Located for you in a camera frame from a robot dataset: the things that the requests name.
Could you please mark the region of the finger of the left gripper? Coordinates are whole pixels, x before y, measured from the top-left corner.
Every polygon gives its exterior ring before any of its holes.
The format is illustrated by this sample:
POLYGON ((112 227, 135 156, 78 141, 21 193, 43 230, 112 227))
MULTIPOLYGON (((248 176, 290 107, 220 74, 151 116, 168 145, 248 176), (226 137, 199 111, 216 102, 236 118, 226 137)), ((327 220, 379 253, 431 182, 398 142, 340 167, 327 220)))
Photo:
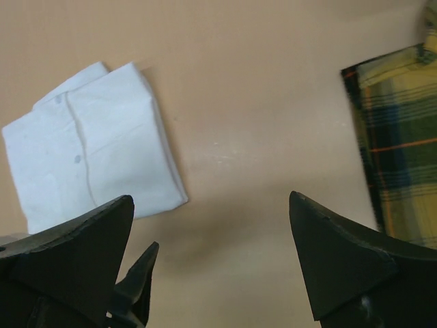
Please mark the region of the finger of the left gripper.
POLYGON ((152 273, 159 244, 153 242, 113 289, 105 327, 146 327, 150 315, 152 273))

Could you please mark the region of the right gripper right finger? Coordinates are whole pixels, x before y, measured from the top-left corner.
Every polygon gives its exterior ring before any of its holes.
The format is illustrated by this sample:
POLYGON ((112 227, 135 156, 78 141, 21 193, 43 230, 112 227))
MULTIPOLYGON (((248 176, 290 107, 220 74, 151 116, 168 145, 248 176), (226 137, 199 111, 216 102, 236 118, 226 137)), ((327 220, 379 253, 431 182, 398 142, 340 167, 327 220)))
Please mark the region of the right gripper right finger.
POLYGON ((322 327, 435 327, 436 250, 289 197, 313 319, 322 327))

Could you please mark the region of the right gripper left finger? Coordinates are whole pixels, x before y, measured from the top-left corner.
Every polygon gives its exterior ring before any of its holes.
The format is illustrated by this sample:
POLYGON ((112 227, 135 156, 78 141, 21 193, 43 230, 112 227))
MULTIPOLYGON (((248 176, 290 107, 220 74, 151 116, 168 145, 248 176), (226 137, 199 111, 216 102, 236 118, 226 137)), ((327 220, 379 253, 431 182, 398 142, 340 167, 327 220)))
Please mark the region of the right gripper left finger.
POLYGON ((103 327, 133 221, 123 195, 1 246, 2 327, 103 327))

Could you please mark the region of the white long sleeve shirt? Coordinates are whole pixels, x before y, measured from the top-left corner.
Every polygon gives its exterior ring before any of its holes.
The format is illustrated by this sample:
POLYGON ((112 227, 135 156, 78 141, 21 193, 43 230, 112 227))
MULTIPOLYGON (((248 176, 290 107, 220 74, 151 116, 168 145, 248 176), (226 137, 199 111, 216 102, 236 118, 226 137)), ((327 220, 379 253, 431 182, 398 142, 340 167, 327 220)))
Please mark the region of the white long sleeve shirt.
POLYGON ((2 135, 30 234, 121 195, 135 218, 188 201, 154 93, 132 63, 86 68, 2 135))

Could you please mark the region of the yellow plaid shirt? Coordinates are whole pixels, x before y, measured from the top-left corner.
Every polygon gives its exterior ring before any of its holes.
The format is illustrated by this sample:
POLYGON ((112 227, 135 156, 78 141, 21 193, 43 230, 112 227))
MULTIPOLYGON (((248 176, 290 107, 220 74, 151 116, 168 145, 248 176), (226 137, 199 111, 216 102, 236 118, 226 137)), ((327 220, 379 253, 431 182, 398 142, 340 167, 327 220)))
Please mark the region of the yellow plaid shirt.
POLYGON ((436 2, 422 43, 341 71, 381 232, 436 247, 436 2))

